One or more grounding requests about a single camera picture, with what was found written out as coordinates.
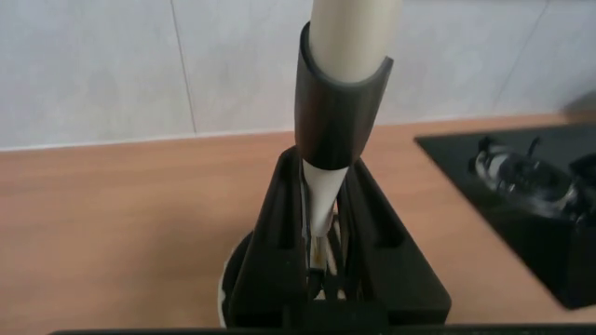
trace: white tile wall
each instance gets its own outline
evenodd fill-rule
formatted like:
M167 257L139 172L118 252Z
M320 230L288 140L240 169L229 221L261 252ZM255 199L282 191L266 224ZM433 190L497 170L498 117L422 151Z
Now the white tile wall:
M199 133L293 127L305 0L174 0Z
M596 2L552 1L520 56L499 113L559 109L596 91ZM590 106L596 110L596 104Z
M0 1L0 149L292 128L310 8ZM557 110L596 88L595 8L404 0L378 122Z
M0 147L192 134L168 1L0 1Z
M404 1L377 122L489 113L545 1Z

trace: wooden countertop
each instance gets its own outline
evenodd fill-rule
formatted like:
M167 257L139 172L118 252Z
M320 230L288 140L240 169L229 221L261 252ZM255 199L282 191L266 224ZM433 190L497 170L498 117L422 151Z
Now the wooden countertop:
M596 321L569 312L413 142L561 115L374 130L370 171L453 299L450 323ZM0 333L217 327L224 261L291 133L0 154Z

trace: black base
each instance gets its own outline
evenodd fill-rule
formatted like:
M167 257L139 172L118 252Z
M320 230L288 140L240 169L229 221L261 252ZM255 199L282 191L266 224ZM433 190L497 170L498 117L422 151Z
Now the black base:
M230 328L381 329L443 323L451 299L361 160L338 194L338 264L346 300L309 299L303 239L300 157L278 160L254 231L223 276Z

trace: gas burner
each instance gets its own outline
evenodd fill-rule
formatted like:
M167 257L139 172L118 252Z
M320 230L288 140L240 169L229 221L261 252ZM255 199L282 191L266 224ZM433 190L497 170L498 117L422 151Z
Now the gas burner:
M539 138L527 154L519 154L485 138L469 169L492 191L518 208L541 217L579 222L587 207L576 181L544 160L532 157Z

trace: white pole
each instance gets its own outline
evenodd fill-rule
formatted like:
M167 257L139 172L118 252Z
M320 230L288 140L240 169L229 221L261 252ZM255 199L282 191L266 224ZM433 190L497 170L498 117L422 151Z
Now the white pole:
M310 52L319 69L340 83L371 77L386 57L400 0L315 0L310 19ZM324 170L304 163L310 194L311 232L323 237L347 167Z

